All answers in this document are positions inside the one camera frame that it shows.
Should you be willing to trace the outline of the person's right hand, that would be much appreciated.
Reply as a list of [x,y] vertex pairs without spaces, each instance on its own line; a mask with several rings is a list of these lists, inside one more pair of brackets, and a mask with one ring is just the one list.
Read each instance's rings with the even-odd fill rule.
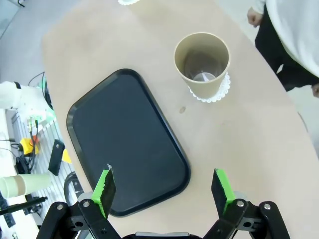
[[247,12],[248,23],[253,27],[259,26],[263,19],[263,15],[263,10],[255,10],[253,7],[250,7]]

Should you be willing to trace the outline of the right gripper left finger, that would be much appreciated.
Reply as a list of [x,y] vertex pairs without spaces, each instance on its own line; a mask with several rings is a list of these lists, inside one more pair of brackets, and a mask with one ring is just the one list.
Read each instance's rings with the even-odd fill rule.
[[51,204],[39,229],[38,239],[74,239],[80,231],[89,231],[95,239],[119,239],[108,221],[116,186],[112,167],[103,170],[91,196],[74,205]]

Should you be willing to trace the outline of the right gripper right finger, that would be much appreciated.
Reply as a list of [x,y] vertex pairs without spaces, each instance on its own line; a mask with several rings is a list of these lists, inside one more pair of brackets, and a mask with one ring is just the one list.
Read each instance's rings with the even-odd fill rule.
[[236,198],[224,170],[214,170],[211,192],[219,219],[205,239],[232,239],[238,231],[248,232],[253,239],[290,238],[277,204],[264,201],[256,206]]

